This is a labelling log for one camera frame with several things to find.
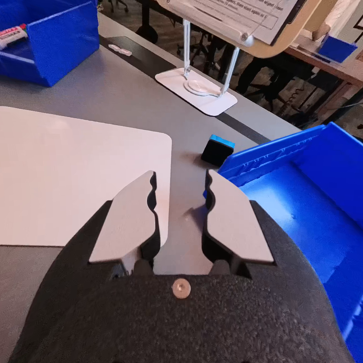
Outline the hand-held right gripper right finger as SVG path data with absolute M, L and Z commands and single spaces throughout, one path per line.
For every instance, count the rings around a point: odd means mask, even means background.
M 202 252 L 211 262 L 273 264 L 273 254 L 249 198 L 215 170 L 206 171 Z

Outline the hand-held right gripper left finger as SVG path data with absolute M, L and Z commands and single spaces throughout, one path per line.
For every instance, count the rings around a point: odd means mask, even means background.
M 149 170 L 116 194 L 89 257 L 90 264 L 122 261 L 134 251 L 146 261 L 156 257 L 161 249 L 156 190 L 156 172 Z

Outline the blue open-front storage bin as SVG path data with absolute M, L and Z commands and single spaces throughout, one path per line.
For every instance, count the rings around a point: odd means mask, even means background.
M 235 153 L 219 169 L 306 256 L 355 362 L 363 358 L 362 157 L 362 142 L 331 122 Z

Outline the blue whiteboard eraser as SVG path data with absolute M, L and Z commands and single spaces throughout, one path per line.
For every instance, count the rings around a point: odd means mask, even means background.
M 221 167 L 224 161 L 233 154 L 235 143 L 212 134 L 201 155 L 201 160 Z

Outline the red whiteboard marker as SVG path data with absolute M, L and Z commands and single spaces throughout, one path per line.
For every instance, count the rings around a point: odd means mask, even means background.
M 0 32 L 0 50 L 4 50 L 10 44 L 28 38 L 26 24 L 23 23 Z

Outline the white stand with round base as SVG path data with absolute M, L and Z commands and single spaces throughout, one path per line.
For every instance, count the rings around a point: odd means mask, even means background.
M 189 74 L 191 72 L 190 57 L 189 57 L 190 32 L 191 32 L 190 21 L 183 19 L 183 33 L 184 33 L 184 74 L 183 74 L 183 76 L 185 78 L 184 87 L 188 92 L 190 92 L 196 96 L 201 96 L 201 97 L 213 96 L 216 98 L 220 98 L 227 92 L 227 90 L 229 88 L 230 80 L 231 80 L 231 77 L 232 77 L 232 74 L 234 71 L 234 67 L 235 67 L 240 49 L 238 47 L 236 47 L 234 49 L 234 52 L 233 52 L 233 55 L 231 57 L 231 61 L 229 64 L 228 73 L 226 75 L 225 84 L 224 84 L 223 88 L 220 89 L 219 93 L 217 93 L 216 91 L 212 91 L 211 88 L 209 88 L 209 86 L 207 86 L 205 81 L 189 79 Z

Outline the small white object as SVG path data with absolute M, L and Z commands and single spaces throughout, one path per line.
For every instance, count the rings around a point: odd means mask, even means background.
M 124 49 L 124 48 L 120 48 L 120 47 L 116 46 L 115 44 L 110 43 L 110 44 L 108 44 L 108 47 L 111 50 L 113 50 L 113 51 L 115 51 L 115 52 L 117 52 L 117 53 L 119 53 L 121 55 L 124 55 L 124 56 L 127 56 L 127 57 L 132 56 L 132 52 L 131 51 L 129 51 L 127 49 Z

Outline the wooden desk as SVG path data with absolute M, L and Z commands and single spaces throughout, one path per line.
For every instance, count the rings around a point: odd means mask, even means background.
M 320 44 L 313 42 L 307 37 L 299 35 L 294 44 L 297 46 L 290 45 L 284 52 L 313 65 L 314 67 L 324 70 L 348 84 L 362 88 L 363 62 L 358 59 L 358 57 L 362 55 L 362 49 L 354 51 L 342 63 L 337 63 L 332 60 L 330 60 L 330 62 L 323 61 L 323 57 L 320 55 L 318 55 L 320 58 L 317 58 L 316 55 Z

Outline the shallow blue bin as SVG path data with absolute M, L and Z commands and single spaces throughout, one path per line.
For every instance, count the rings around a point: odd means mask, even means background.
M 327 34 L 317 50 L 317 54 L 336 63 L 343 63 L 358 46 L 356 43 L 348 43 Z

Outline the white paper sign board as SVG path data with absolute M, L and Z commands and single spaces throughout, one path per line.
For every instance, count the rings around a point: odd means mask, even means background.
M 320 0 L 158 0 L 185 21 L 258 58 L 284 52 Z

